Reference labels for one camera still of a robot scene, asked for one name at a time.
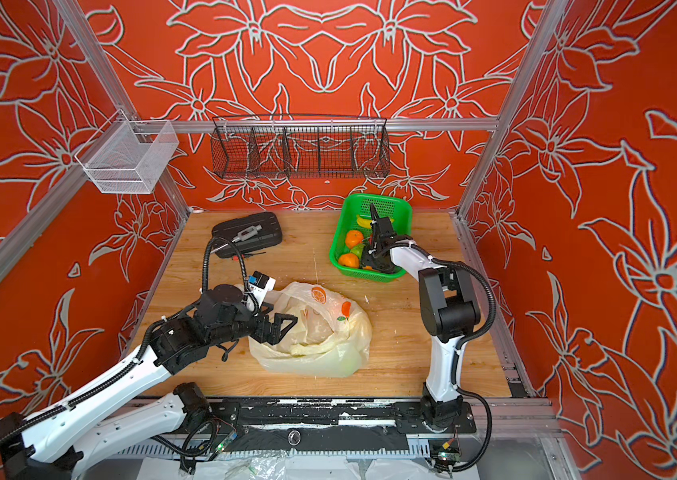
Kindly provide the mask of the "light green crinkled fruit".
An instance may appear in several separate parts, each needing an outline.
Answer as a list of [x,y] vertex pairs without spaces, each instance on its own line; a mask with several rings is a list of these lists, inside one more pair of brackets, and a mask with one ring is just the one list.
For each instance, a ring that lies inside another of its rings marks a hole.
[[366,245],[364,243],[360,243],[352,247],[350,253],[355,255],[358,259],[361,259],[365,248]]

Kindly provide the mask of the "orange fruit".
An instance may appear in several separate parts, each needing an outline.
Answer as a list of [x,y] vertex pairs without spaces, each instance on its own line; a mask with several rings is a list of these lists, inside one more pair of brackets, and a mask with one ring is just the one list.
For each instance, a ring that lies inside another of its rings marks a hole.
[[352,250],[355,246],[362,244],[364,240],[363,233],[359,230],[349,230],[344,237],[344,245]]
[[340,255],[338,258],[338,263],[346,268],[360,268],[360,258],[351,252]]

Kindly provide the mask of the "translucent plastic bag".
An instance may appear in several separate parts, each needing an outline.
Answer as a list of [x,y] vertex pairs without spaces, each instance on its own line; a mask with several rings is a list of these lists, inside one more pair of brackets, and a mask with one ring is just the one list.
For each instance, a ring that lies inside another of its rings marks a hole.
[[346,378],[369,362],[372,326],[355,301],[318,284],[292,282],[266,295],[274,312],[298,318],[280,343],[250,340],[250,354],[268,372]]

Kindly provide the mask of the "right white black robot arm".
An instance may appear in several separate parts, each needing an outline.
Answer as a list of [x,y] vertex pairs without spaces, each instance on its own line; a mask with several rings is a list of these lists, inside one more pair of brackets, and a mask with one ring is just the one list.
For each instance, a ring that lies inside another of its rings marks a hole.
[[420,316],[432,340],[420,410],[427,427],[446,430],[462,410],[461,356],[468,342],[492,328],[495,295],[475,268],[433,256],[412,237],[397,233],[391,219],[374,216],[369,225],[370,240],[360,264],[381,273],[402,270],[418,282]]

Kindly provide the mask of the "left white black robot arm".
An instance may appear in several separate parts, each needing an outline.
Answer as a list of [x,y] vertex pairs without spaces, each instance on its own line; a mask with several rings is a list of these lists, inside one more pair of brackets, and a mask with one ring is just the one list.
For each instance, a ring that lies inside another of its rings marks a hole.
[[182,458],[208,456],[212,440],[177,446],[164,436],[188,437],[216,430],[218,420],[194,382],[134,411],[118,409],[140,393],[206,358],[212,348],[230,353],[252,338],[276,345],[298,324],[294,315],[276,313],[266,302],[274,278],[242,272],[244,285],[210,287],[210,257],[228,248],[239,262],[244,254],[223,237],[208,241],[202,259],[200,297],[150,325],[142,343],[116,366],[44,410],[0,420],[0,459],[8,479],[74,479],[90,467],[146,439],[168,446]]

